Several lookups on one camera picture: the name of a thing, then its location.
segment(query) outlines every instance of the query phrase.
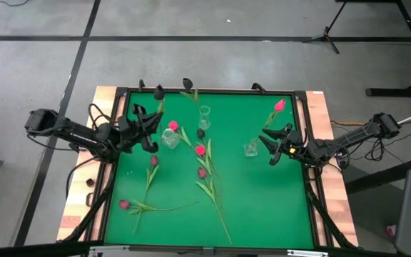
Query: clear glass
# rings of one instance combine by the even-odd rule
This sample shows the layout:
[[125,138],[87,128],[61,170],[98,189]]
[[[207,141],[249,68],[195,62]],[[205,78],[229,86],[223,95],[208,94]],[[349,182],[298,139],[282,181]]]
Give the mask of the clear glass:
[[210,128],[210,107],[201,106],[199,108],[199,128],[206,130]]
[[180,142],[180,135],[172,129],[167,128],[164,130],[161,140],[163,145],[174,149],[178,145],[178,142]]
[[258,155],[258,140],[258,138],[253,138],[243,146],[245,156],[253,157]]

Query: green mat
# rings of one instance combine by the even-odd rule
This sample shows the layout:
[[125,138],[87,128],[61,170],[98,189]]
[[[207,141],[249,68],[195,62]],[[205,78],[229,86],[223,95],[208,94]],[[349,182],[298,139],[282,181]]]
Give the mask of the green mat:
[[[287,101],[270,128],[295,124],[289,96],[200,94],[201,105],[210,107],[212,156],[218,171],[216,186],[222,190],[223,215],[233,241],[231,244],[211,199],[197,185],[199,163],[196,154],[183,141],[171,150],[153,135],[160,145],[160,168],[151,184],[146,204],[170,208],[199,201],[174,211],[144,212],[133,234],[137,214],[129,215],[118,206],[125,199],[143,200],[146,168],[150,153],[141,145],[133,154],[121,154],[118,162],[105,243],[165,246],[225,246],[248,248],[313,248],[308,205],[301,166],[283,156],[269,166],[270,155],[258,142],[258,155],[245,157],[243,146],[255,138],[268,114],[281,99]],[[129,104],[140,104],[148,113],[158,102],[151,93],[131,93]],[[162,129],[175,120],[183,126],[196,145],[198,107],[178,93],[166,94]]]

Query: wooden table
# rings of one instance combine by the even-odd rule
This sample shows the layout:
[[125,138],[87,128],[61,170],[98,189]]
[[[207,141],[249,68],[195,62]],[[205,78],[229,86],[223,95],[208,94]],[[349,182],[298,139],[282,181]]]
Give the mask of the wooden table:
[[[116,95],[117,88],[115,86],[98,86],[96,88],[93,103],[98,105],[101,110],[107,114],[111,115],[112,108],[114,105],[114,99]],[[321,91],[307,91],[307,103],[308,111],[310,113],[310,122],[313,128],[313,135],[315,138],[332,139],[333,131],[330,125],[330,119],[328,114],[328,109],[326,107],[325,96]],[[125,97],[120,98],[118,103],[117,118],[121,116],[124,108]],[[304,110],[301,100],[297,102],[300,124],[302,127],[302,132],[305,128]],[[96,110],[92,111],[93,116],[98,116]],[[105,119],[100,119],[97,121],[98,124],[105,122]],[[88,127],[91,127],[91,120],[88,118]],[[86,159],[90,158],[89,152],[81,152],[78,155],[77,163],[81,163]],[[337,166],[335,160],[331,160],[331,164]],[[71,181],[71,187],[69,190],[68,199],[66,201],[66,206],[63,213],[63,218],[61,220],[60,229],[58,232],[57,239],[63,239],[67,237],[73,229],[80,223],[82,218],[86,215],[90,209],[86,205],[87,195],[94,192],[94,187],[88,187],[86,185],[86,180],[92,178],[97,179],[98,169],[100,163],[97,161],[91,161],[86,165],[78,168],[73,175]],[[111,165],[106,165],[106,172],[104,174],[104,186],[107,184],[108,175],[110,173]],[[313,177],[313,171],[310,171],[310,176]],[[353,225],[353,220],[350,212],[350,206],[348,204],[347,192],[345,190],[345,184],[343,182],[342,174],[334,167],[327,165],[323,168],[322,174],[323,190],[325,195],[325,202],[328,208],[328,213],[335,224],[338,226],[340,231],[345,234],[347,239],[357,246],[357,238],[355,227]],[[312,182],[313,189],[316,192],[316,185]],[[101,210],[96,214],[94,219],[94,226],[91,232],[91,240],[96,240],[98,238],[98,230],[101,226],[102,217],[102,207]],[[315,220],[317,222],[318,228],[318,238],[321,246],[326,246],[326,235],[323,227],[323,221],[315,211]]]

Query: concrete floor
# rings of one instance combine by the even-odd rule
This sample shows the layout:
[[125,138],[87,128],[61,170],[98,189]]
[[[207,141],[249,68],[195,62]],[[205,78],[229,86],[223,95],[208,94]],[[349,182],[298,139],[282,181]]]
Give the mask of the concrete floor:
[[[411,15],[411,1],[405,4]],[[0,4],[0,35],[81,36],[92,6],[93,0],[31,0],[14,8]],[[91,34],[313,36],[339,8],[333,0],[103,0]],[[410,36],[395,4],[348,4],[330,33]],[[0,41],[0,158],[5,160],[0,168],[0,247],[11,243],[42,152],[26,139],[23,126],[30,110],[58,108],[78,45]],[[411,115],[411,99],[368,98],[364,93],[367,87],[411,84],[411,44],[337,46],[340,55],[327,44],[89,42],[66,115],[85,123],[86,108],[98,85],[136,86],[143,79],[148,86],[174,87],[181,85],[183,77],[208,88],[249,88],[257,81],[267,89],[324,91],[330,117],[336,121],[366,121],[379,111],[398,120]],[[410,132],[407,125],[402,135]],[[341,133],[335,128],[335,135]],[[369,147],[363,146],[355,156]],[[411,160],[411,137],[391,145],[390,150],[403,161]],[[55,241],[67,173],[75,162],[76,154],[54,154],[27,244]],[[352,164],[374,173],[399,161],[386,155],[378,163],[359,160]],[[395,185],[402,188],[403,183]],[[394,251],[389,240],[356,225],[362,247]]]

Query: pink tulip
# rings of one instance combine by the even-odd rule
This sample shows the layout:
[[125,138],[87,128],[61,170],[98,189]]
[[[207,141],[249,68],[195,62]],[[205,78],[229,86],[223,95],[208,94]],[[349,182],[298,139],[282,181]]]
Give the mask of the pink tulip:
[[207,176],[207,171],[202,167],[198,168],[198,173],[200,178],[205,178]]
[[206,148],[204,147],[204,146],[197,146],[196,147],[196,153],[199,155],[199,156],[203,156],[204,154],[206,154],[206,150],[205,150]]
[[150,165],[157,166],[158,165],[158,157],[156,155],[152,155],[150,157]]
[[172,129],[173,131],[177,131],[177,129],[178,129],[177,121],[171,121],[171,122],[169,122],[168,127],[169,127],[170,129]]
[[283,111],[283,109],[285,108],[285,100],[280,100],[276,105],[275,105],[275,110],[276,111]]
[[122,208],[123,210],[128,210],[129,206],[131,206],[131,203],[128,202],[127,200],[120,200],[118,202],[118,204],[119,204],[120,208]]

